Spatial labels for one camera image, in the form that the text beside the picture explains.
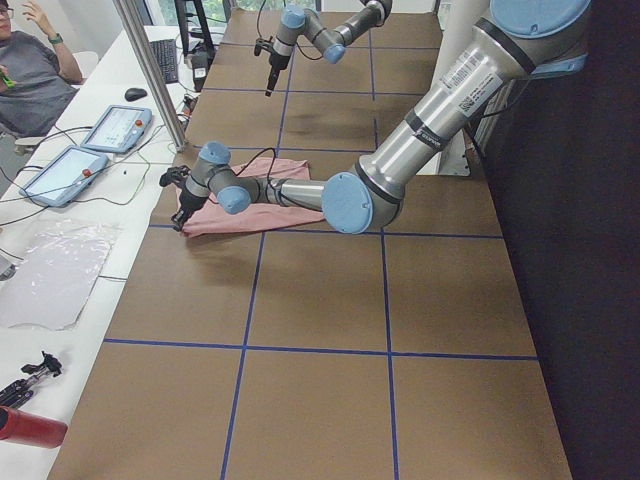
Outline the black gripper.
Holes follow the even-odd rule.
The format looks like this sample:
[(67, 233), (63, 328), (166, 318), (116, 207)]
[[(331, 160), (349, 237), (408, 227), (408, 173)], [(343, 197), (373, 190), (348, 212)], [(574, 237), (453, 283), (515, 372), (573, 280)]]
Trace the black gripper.
[(198, 196), (190, 192), (188, 189), (183, 189), (179, 195), (179, 211), (171, 217), (173, 229), (177, 232), (181, 232), (184, 224), (192, 217), (192, 215), (199, 211), (205, 204), (205, 198)]
[(285, 57), (277, 52), (272, 52), (269, 56), (271, 71), (268, 76), (265, 95), (271, 96), (279, 79), (280, 71), (285, 69)]

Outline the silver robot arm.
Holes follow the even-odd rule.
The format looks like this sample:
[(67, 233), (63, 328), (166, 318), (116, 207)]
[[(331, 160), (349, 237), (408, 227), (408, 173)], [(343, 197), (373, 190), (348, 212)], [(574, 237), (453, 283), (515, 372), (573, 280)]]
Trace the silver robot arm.
[(361, 1), (363, 9), (333, 29), (327, 28), (319, 14), (297, 5), (287, 5), (282, 10), (279, 28), (274, 38), (258, 38), (254, 55), (269, 53), (270, 72), (265, 95), (275, 90), (280, 72), (286, 70), (298, 38), (304, 36), (321, 57), (330, 64), (338, 63), (346, 47), (368, 30), (384, 25), (392, 11), (392, 1)]
[(384, 142), (325, 181), (243, 177), (228, 148), (205, 144), (193, 166), (169, 168), (160, 185), (178, 189), (175, 230), (210, 198), (231, 215), (254, 203), (322, 213), (337, 231), (359, 234), (391, 223), (407, 183), (507, 82), (582, 69), (591, 14), (587, 1), (493, 1), (474, 22), (470, 43)]

